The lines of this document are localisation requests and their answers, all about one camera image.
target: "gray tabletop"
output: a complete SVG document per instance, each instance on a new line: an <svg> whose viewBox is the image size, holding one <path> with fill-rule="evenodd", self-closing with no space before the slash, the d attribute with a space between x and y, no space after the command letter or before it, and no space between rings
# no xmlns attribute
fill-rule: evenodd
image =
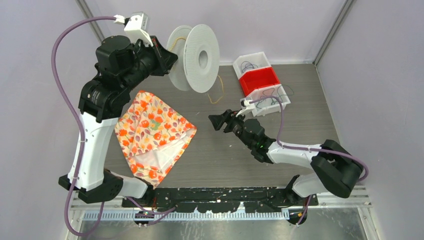
<svg viewBox="0 0 424 240"><path fill-rule="evenodd" d="M284 111L281 140L293 144L321 144L326 139L338 141L315 67L312 64L273 67L281 84L290 86L294 91L294 95L289 96L291 104ZM239 100L244 97L232 66L221 66L219 75L225 96L217 104L211 104L206 93L176 89L167 76L151 76L132 92L132 98L139 90L155 94L197 127L188 148L159 187L285 186L294 175L309 173L308 169L300 166L260 163L232 133L224 134L213 129L208 115L221 114L226 109L240 109ZM292 93L288 87L284 86L284 89L288 95ZM208 93L212 100L222 95L219 80ZM247 118L252 118L252 114L249 113ZM257 119L267 136L277 136L280 113L270 113ZM121 175L133 176L114 135L110 140L105 167Z"/></svg>

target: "wire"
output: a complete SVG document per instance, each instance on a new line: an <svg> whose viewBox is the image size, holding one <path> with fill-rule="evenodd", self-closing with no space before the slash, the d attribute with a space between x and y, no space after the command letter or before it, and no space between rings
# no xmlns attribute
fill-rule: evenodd
<svg viewBox="0 0 424 240"><path fill-rule="evenodd" d="M163 216L161 216L160 218L158 218L157 220L154 220L154 221L152 221L152 222L149 222L149 223L147 223L146 224L146 227L147 226L151 226L151 225L155 225L155 224L157 224L158 222L160 222L162 219L164 219L166 216L168 216L168 214L170 214L170 213L172 213L174 210L175 210L175 207L173 207L173 208L171 208L171 209L169 209L169 210L166 210L166 211L163 211L163 212L154 212L154 211L149 211L149 210L147 210L147 209L145 209L145 208L143 208L138 202L136 202L132 197L129 197L129 196L127 196L126 197L128 200L130 200L134 205L136 205L139 209L141 209L142 211L144 211L144 212L146 212L146 213L148 213L148 214L152 214L152 215L163 215Z"/></svg>
<svg viewBox="0 0 424 240"><path fill-rule="evenodd" d="M182 39L182 40L186 40L187 38L185 38L185 37L183 37L183 36L180 36L180 37L175 38L175 40L173 41L172 46L169 48L169 50L168 50L168 51L170 51L170 52L171 52L171 51L174 49L175 45L177 45L178 40L180 40L180 39Z"/></svg>
<svg viewBox="0 0 424 240"><path fill-rule="evenodd" d="M282 93L282 94L280 94L279 93L279 90L280 89L283 89L284 90L284 88L283 88L283 86L287 86L293 93L292 94L284 94L284 93ZM268 91L268 90L272 90L272 92L271 92L271 94L266 94L265 93L265 91ZM274 92L275 92L275 88L268 88L268 89L265 89L265 90L263 90L262 91L262 96L263 97L268 97L268 96L273 96L274 95ZM282 98L282 96L293 96L293 95L295 95L295 91L289 86L289 85L286 85L286 84L281 84L278 88L277 88L277 94L278 94L278 98L281 100L281 102L283 102L283 98ZM262 104L262 103L266 103L266 99L262 99L262 100L260 100L260 101L258 101L257 103L256 103L256 108L258 108L258 109L262 109L263 107L259 107L258 105L260 105L260 104ZM271 104L270 104L270 106L273 106L273 105L275 105L275 104L277 104L277 100L275 100L275 99L271 99Z"/></svg>
<svg viewBox="0 0 424 240"><path fill-rule="evenodd" d="M299 220L296 222L296 225L290 231L290 235L289 235L288 239L292 239L293 238L293 233L299 227L299 224L301 224L301 222L304 219L306 213L308 212L308 207L309 207L309 204L311 203L311 198L312 198L312 195L309 195L309 197L306 199L306 204L305 204L305 207L303 209L302 216L300 216Z"/></svg>
<svg viewBox="0 0 424 240"><path fill-rule="evenodd" d="M169 210L167 210L167 211L164 211L164 212L154 212L154 211L149 211L149 210L147 210L147 209L145 209L144 207L142 207L138 202L136 202L132 197L130 197L130 196L127 196L126 197L128 200L130 200L134 205L136 205L137 206L137 208L139 208L139 209L141 209L142 211L144 211L144 212L146 212L146 213L148 213L148 214L152 214L152 215L161 215L161 214L167 214L167 213L171 213L172 211L171 210L174 210L175 208L171 208L171 209L169 209Z"/></svg>
<svg viewBox="0 0 424 240"><path fill-rule="evenodd" d="M59 44L61 43L61 41L64 39L64 37L67 34L69 34L72 30L78 28L81 25L91 23L91 22L94 22L94 21L98 21L98 20L116 20L116 18L113 17L113 16L97 16L97 17L91 17L91 18L88 18L88 19L84 19L82 21L75 23L74 25L68 27L64 32L62 32L62 34L59 35L59 37L57 38L56 42L53 45L53 50L51 51L51 70L53 71L54 81L56 82L57 88L59 89L59 92L62 95L63 100L65 101L67 107L69 108L70 112L72 113L73 118L75 119L76 123L78 124L79 134L80 134L80 145L79 145L78 157L76 159L76 164L75 164L75 171L73 173L73 178L72 178L70 188L69 188L69 191L68 191L68 194L67 194L67 197L66 197L65 208L64 208L65 225L72 234L74 234L75 236L78 236L78 237L86 237L86 236L88 236L88 235L90 235L91 233L94 232L94 230L100 224L100 219L102 217L103 208L105 206L105 203L104 202L101 203L100 211L99 211L99 214L98 214L98 219L95 222L92 229L90 229L87 232L82 233L82 232L78 232L78 231L76 231L75 229L72 228L71 223L69 222L68 211L69 211L69 206L70 206L70 202L71 202L72 192L74 190L75 184L77 183L78 173L80 171L80 166L81 166L81 160L83 158L85 140L86 140L86 134L85 134L86 132L84 131L84 125L80 120L80 116L78 115L77 111L74 109L74 106L72 106L72 103L69 100L67 94L65 93L65 90L64 90L64 88L61 84L61 81L59 80L58 69L56 67L56 54L58 52Z"/></svg>
<svg viewBox="0 0 424 240"><path fill-rule="evenodd" d="M211 96L209 95L209 93L207 93L207 97L209 98L209 102L211 104L217 104L224 96L225 96L225 92L224 92L224 83L223 83L223 79L218 75L219 80L221 81L221 86L222 86L222 96L220 96L218 98L218 100L216 101L212 101Z"/></svg>
<svg viewBox="0 0 424 240"><path fill-rule="evenodd" d="M340 152L340 151L321 149L321 148L307 148L307 147L301 147L301 146L289 146L289 145L285 145L285 144L283 145L281 143L281 140L280 140L281 132L283 130L283 125L284 125L284 113L283 113L284 110L283 110L283 103L281 102L281 100L276 96L264 96L264 97L261 97L257 100L251 101L250 104L254 104L254 103L259 102L260 100L268 99L268 98L276 99L278 101L279 107L281 108L281 124L279 126L277 139L276 139L278 145L280 145L282 148L287 148L287 149L302 150L302 151L313 151L313 152L321 152L321 153L327 153L327 154L335 154L335 155L339 155L339 156L351 159L354 162L356 162L357 164L361 165L363 167L363 170L364 170L363 176L360 177L358 179L358 181L359 182L363 181L368 177L368 173L369 173L368 166L363 161L361 161L359 158L352 156L350 154L346 154L346 153Z"/></svg>
<svg viewBox="0 0 424 240"><path fill-rule="evenodd" d="M258 68L258 65L256 65L256 64L252 64L250 61L243 61L241 64L240 64L240 70L241 70L241 73L244 73L244 72L246 72L247 70L251 70L251 69L257 69Z"/></svg>
<svg viewBox="0 0 424 240"><path fill-rule="evenodd" d="M290 205L288 205L288 206L282 206L282 207L280 207L281 209L288 209L288 208L290 208L290 207L293 207L295 204L293 203L293 204L290 204Z"/></svg>

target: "plastic storage bin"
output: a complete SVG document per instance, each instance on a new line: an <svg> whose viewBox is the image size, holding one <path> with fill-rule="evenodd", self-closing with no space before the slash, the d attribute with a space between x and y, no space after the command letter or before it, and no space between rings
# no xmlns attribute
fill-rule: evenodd
<svg viewBox="0 0 424 240"><path fill-rule="evenodd" d="M240 79L245 73L271 67L270 62L263 51L239 56L232 64L237 78Z"/></svg>
<svg viewBox="0 0 424 240"><path fill-rule="evenodd" d="M281 84L254 89L247 97L251 97L253 100L258 100L266 96L275 96L279 98L282 102L283 110L286 108L287 104L290 104L290 99ZM264 99L254 105L255 109L252 110L254 117L265 116L275 112L281 113L280 104L274 98Z"/></svg>
<svg viewBox="0 0 424 240"><path fill-rule="evenodd" d="M239 79L241 89L247 97L253 90L266 88L280 84L280 81L272 67L255 69L243 74Z"/></svg>

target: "white bracket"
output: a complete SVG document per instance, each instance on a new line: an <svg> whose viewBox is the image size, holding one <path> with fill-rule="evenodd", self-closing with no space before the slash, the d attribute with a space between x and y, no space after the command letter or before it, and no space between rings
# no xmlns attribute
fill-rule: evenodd
<svg viewBox="0 0 424 240"><path fill-rule="evenodd" d="M251 97L245 97L240 99L241 110L238 111L237 115L235 116L238 117L239 115L246 115L252 112L255 109L255 104L250 103L251 101L253 101Z"/></svg>
<svg viewBox="0 0 424 240"><path fill-rule="evenodd" d="M153 46L150 35L145 31L148 26L148 17L144 13L136 14L129 18L128 23L123 29L131 43L135 44L141 39L146 47Z"/></svg>

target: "floral fabric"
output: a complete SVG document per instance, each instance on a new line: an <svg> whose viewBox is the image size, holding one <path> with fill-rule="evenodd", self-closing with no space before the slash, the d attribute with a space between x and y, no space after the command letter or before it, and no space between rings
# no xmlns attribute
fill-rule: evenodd
<svg viewBox="0 0 424 240"><path fill-rule="evenodd" d="M152 93L140 91L115 126L135 177L156 188L196 134L196 127Z"/></svg>

